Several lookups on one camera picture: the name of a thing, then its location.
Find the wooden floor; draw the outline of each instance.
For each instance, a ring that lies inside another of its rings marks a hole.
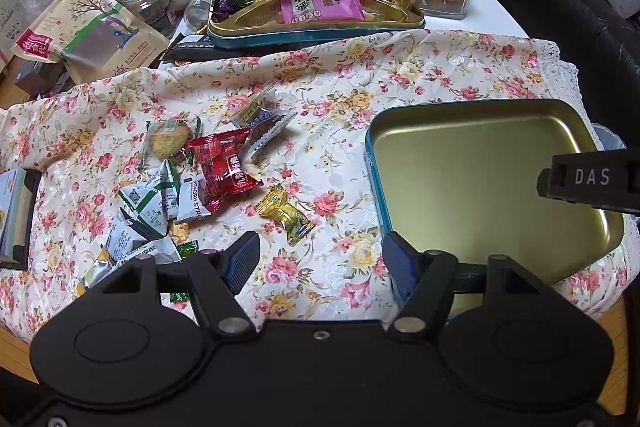
[[[598,323],[609,333],[615,349],[613,368],[600,395],[600,404],[612,414],[625,412],[626,401],[626,319],[620,299]],[[0,365],[23,378],[36,381],[29,363],[29,346],[0,328]],[[566,375],[567,383],[571,375]]]

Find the black sofa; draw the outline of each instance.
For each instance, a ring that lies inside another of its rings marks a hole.
[[[640,26],[606,0],[498,0],[533,38],[574,63],[591,121],[640,146]]]

